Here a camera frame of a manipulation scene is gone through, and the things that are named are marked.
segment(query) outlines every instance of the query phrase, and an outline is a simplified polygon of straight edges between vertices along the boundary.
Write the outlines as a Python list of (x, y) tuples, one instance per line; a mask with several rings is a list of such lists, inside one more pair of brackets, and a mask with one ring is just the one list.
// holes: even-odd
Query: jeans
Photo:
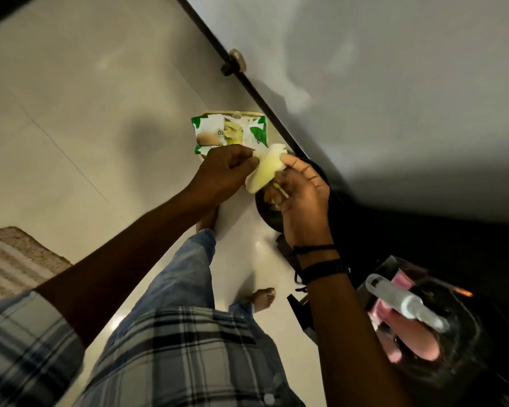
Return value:
[[(170, 264), (151, 282), (113, 336), (122, 335), (140, 315), (156, 308), (192, 306), (214, 309), (210, 264), (216, 243), (215, 235), (210, 229), (201, 230), (188, 238), (177, 250)], [(228, 312), (245, 319), (258, 347), (266, 357), (284, 405), (304, 406), (288, 387), (277, 346), (253, 318), (251, 303), (246, 300), (234, 303), (228, 308)]]

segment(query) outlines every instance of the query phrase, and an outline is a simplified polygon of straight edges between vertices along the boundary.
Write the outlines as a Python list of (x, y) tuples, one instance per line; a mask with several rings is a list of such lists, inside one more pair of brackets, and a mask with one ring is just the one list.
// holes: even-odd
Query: rolled shirt sleeve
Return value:
[(68, 322), (36, 292), (1, 300), (0, 406), (55, 405), (84, 353)]

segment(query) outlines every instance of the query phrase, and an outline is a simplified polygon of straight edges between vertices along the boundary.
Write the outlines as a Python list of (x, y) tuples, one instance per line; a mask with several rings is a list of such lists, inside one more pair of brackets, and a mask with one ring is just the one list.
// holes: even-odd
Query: bare foot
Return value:
[(196, 224), (196, 232), (209, 228), (215, 231), (215, 224), (217, 223), (217, 217), (219, 216), (219, 206), (216, 206), (214, 210), (207, 213), (202, 219)]
[(258, 313), (259, 311), (265, 310), (271, 306), (275, 300), (275, 289), (268, 288), (257, 290), (251, 294), (251, 296), (247, 297), (247, 300), (253, 303), (253, 306), (255, 307), (254, 311), (255, 313)]

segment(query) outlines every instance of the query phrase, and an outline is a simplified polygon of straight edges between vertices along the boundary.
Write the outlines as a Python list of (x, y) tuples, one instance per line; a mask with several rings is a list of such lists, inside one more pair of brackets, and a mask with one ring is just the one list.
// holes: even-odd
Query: brown rug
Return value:
[(33, 289), (71, 265), (19, 228), (0, 229), (0, 300)]

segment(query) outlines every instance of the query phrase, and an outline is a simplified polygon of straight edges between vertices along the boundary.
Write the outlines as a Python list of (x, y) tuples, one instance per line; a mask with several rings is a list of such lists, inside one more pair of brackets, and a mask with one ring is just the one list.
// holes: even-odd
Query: tiled floor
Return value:
[[(220, 65), (175, 0), (35, 0), (1, 22), (0, 227), (19, 226), (76, 262), (174, 195), (200, 163), (189, 118), (257, 110)], [(281, 138), (270, 130), (270, 140)], [(240, 290), (276, 287), (277, 300), (257, 319), (277, 343), (292, 388), (308, 406), (324, 405), (316, 347), (286, 302), (292, 269), (249, 194), (221, 209), (217, 232), (217, 307)], [(73, 403), (113, 326), (192, 233), (87, 349), (61, 406)]]

